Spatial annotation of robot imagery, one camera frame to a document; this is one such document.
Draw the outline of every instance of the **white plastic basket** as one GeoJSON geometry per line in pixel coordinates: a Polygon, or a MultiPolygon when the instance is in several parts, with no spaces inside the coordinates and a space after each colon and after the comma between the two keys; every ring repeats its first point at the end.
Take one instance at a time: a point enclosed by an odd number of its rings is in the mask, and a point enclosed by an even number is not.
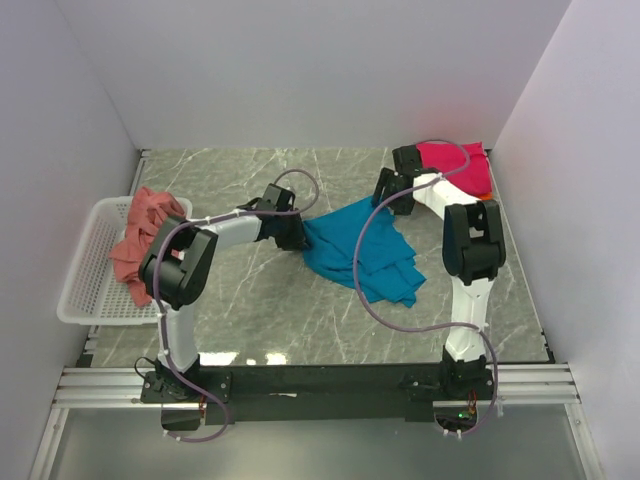
{"type": "MultiPolygon", "coordinates": [[[[71,262],[62,295],[58,318],[81,325],[143,325],[156,323],[153,302],[136,307],[124,283],[116,282],[109,252],[122,240],[133,197],[100,200],[93,206],[82,232],[80,244],[71,262]]],[[[191,216],[193,206],[186,198],[176,198],[191,216]]],[[[193,314],[183,308],[185,314],[193,314]]]]}

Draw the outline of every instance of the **marble floor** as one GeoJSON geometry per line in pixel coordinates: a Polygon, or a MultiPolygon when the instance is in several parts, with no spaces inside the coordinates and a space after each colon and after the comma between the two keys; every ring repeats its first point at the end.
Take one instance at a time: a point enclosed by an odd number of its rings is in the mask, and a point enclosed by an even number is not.
{"type": "MultiPolygon", "coordinates": [[[[168,190],[193,202],[194,217],[216,215],[260,196],[284,169],[300,167],[318,179],[312,218],[373,192],[379,170],[392,166],[390,149],[203,149],[147,152],[139,185],[168,190]]],[[[290,175],[297,205],[312,196],[309,181],[290,175]]],[[[412,308],[379,302],[386,319],[434,325],[451,314],[451,280],[441,260],[442,222],[423,206],[399,217],[396,228],[418,252],[427,281],[412,308]]],[[[500,361],[548,360],[540,324],[505,229],[507,262],[491,293],[488,332],[500,361]]],[[[309,270],[298,252],[272,241],[240,245],[216,255],[204,294],[196,302],[196,343],[208,364],[340,364],[439,361],[446,331],[401,334],[368,316],[353,290],[309,270]]],[[[131,366],[155,357],[154,325],[102,327],[92,366],[131,366]]]]}

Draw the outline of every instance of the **pink cloth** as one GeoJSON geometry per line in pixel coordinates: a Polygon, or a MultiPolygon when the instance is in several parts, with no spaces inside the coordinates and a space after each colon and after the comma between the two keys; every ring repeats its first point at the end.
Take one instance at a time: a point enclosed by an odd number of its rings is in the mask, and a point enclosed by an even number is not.
{"type": "Polygon", "coordinates": [[[169,192],[155,193],[147,187],[136,192],[127,216],[124,240],[117,243],[109,258],[118,282],[125,282],[133,302],[143,307],[151,302],[138,268],[149,250],[158,229],[169,215],[185,216],[178,201],[169,192]]]}
{"type": "MultiPolygon", "coordinates": [[[[435,167],[446,173],[464,165],[464,155],[458,147],[446,143],[419,143],[418,151],[423,167],[435,167]]],[[[491,176],[489,162],[482,142],[463,145],[471,157],[469,167],[447,178],[452,184],[474,197],[486,197],[491,194],[491,176]]]]}

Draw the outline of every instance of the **purple cable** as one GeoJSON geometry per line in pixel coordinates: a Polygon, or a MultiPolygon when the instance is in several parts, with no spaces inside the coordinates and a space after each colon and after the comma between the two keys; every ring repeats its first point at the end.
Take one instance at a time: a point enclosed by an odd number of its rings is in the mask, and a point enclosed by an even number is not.
{"type": "Polygon", "coordinates": [[[472,330],[476,330],[480,334],[480,337],[482,337],[482,340],[484,341],[485,345],[487,346],[487,349],[491,353],[491,361],[492,361],[492,364],[493,364],[494,388],[493,388],[493,395],[491,397],[491,402],[489,403],[489,408],[487,409],[486,413],[478,420],[478,422],[476,423],[476,425],[474,427],[472,427],[469,430],[467,430],[466,432],[462,433],[462,435],[467,435],[469,433],[472,433],[472,432],[476,431],[487,420],[487,417],[489,416],[489,414],[493,410],[493,408],[494,408],[494,406],[496,404],[497,398],[498,398],[498,356],[497,356],[497,354],[496,354],[496,352],[495,352],[495,350],[493,348],[493,345],[491,345],[491,341],[489,340],[489,337],[483,331],[481,331],[478,326],[476,326],[476,325],[474,325],[472,323],[467,323],[467,322],[449,322],[449,323],[442,323],[440,325],[430,325],[430,326],[427,326],[427,327],[401,327],[399,325],[395,325],[395,324],[393,324],[391,322],[388,322],[373,310],[373,308],[371,307],[371,304],[367,300],[367,297],[364,295],[364,292],[362,291],[362,288],[360,287],[360,281],[359,281],[359,278],[358,278],[358,257],[360,256],[360,249],[362,247],[362,241],[364,239],[365,234],[367,233],[367,230],[369,229],[369,226],[371,225],[371,222],[375,218],[375,216],[378,213],[380,213],[380,211],[383,208],[385,208],[389,203],[393,202],[395,199],[400,198],[400,197],[402,197],[404,195],[408,195],[410,193],[413,193],[413,192],[415,192],[417,190],[421,190],[423,188],[428,188],[428,187],[430,187],[432,185],[435,185],[440,180],[442,180],[442,178],[446,178],[446,177],[449,177],[451,175],[455,175],[456,173],[460,173],[463,170],[465,170],[471,164],[471,157],[469,157],[469,153],[461,145],[459,145],[459,144],[457,144],[455,142],[450,142],[448,140],[425,140],[425,142],[443,142],[443,143],[448,143],[450,145],[455,145],[456,147],[458,147],[464,153],[464,158],[465,158],[464,165],[462,165],[461,167],[455,168],[455,169],[453,169],[453,170],[451,170],[449,172],[446,172],[446,173],[444,173],[442,175],[442,177],[436,177],[433,180],[431,180],[430,182],[425,183],[424,185],[419,185],[417,187],[407,188],[406,190],[402,190],[400,192],[394,193],[389,198],[387,198],[384,201],[380,202],[380,205],[378,205],[373,210],[373,212],[371,213],[371,215],[369,215],[369,218],[365,222],[364,226],[362,227],[362,230],[360,230],[360,235],[358,236],[358,241],[356,242],[356,248],[355,248],[355,250],[353,252],[353,265],[352,265],[353,283],[354,283],[354,286],[355,286],[356,293],[358,294],[358,298],[360,299],[360,302],[362,303],[362,306],[364,307],[364,309],[369,313],[369,315],[371,315],[373,318],[375,318],[378,322],[380,322],[382,325],[384,325],[387,328],[390,328],[392,330],[396,330],[398,332],[404,332],[404,333],[423,333],[423,332],[432,332],[434,330],[441,330],[441,329],[450,328],[450,327],[466,327],[466,328],[470,328],[472,330]]]}
{"type": "MultiPolygon", "coordinates": [[[[169,248],[169,245],[170,245],[171,240],[173,239],[173,237],[175,237],[178,232],[184,230],[185,228],[189,228],[189,227],[192,227],[192,226],[199,226],[199,225],[211,225],[213,223],[223,222],[225,220],[230,220],[230,219],[236,218],[236,217],[246,217],[246,216],[249,216],[249,215],[272,215],[272,216],[285,217],[285,216],[288,216],[288,215],[299,215],[302,212],[306,212],[311,207],[313,207],[313,205],[315,205],[315,203],[318,201],[318,197],[320,196],[320,187],[318,186],[318,182],[306,170],[302,170],[302,169],[299,169],[299,168],[291,168],[289,170],[285,170],[284,172],[282,172],[278,176],[278,178],[275,180],[274,183],[277,183],[280,179],[282,179],[282,177],[284,177],[285,175],[289,175],[290,173],[302,173],[303,175],[306,175],[311,180],[311,182],[313,183],[313,188],[314,188],[313,199],[311,200],[311,202],[309,202],[308,205],[306,205],[301,210],[291,210],[289,212],[263,212],[263,211],[243,210],[243,211],[240,211],[240,212],[227,213],[225,215],[221,215],[219,217],[214,217],[214,218],[211,218],[211,219],[195,220],[195,221],[191,221],[191,222],[181,223],[176,228],[171,230],[171,232],[169,232],[169,234],[166,236],[166,238],[162,242],[162,245],[160,246],[160,250],[158,251],[158,258],[159,259],[164,258],[164,256],[165,256],[165,254],[166,254],[166,252],[167,252],[167,250],[169,248]]],[[[199,387],[195,383],[193,383],[190,380],[186,379],[178,371],[178,368],[176,367],[176,364],[173,362],[173,359],[171,358],[171,351],[169,350],[168,328],[167,328],[167,309],[165,308],[164,304],[162,303],[162,299],[160,298],[160,267],[161,267],[161,264],[162,264],[161,261],[156,262],[156,265],[155,265],[155,267],[153,269],[152,287],[153,287],[153,299],[155,300],[156,304],[158,305],[158,309],[160,310],[160,314],[161,314],[161,317],[160,317],[160,338],[161,338],[161,343],[162,343],[162,349],[165,352],[167,352],[167,353],[165,353],[165,358],[167,360],[167,364],[169,365],[169,369],[171,370],[171,373],[173,373],[178,380],[180,380],[183,384],[185,384],[186,386],[188,386],[192,390],[195,390],[196,392],[200,393],[201,395],[204,395],[209,400],[213,401],[216,405],[218,405],[222,409],[222,412],[224,413],[224,423],[223,423],[222,427],[220,427],[220,429],[217,432],[215,432],[215,433],[213,433],[213,434],[211,434],[211,435],[209,435],[207,437],[202,437],[202,438],[182,437],[182,436],[177,435],[177,434],[175,434],[173,432],[169,432],[168,435],[170,437],[172,437],[172,438],[175,438],[176,440],[179,440],[179,441],[182,441],[182,442],[186,442],[186,443],[208,442],[209,440],[213,440],[215,438],[218,438],[220,435],[222,435],[224,433],[224,431],[229,426],[229,423],[231,422],[231,412],[229,411],[228,407],[224,404],[224,402],[222,402],[222,400],[220,400],[213,393],[208,392],[204,388],[199,387]]]]}

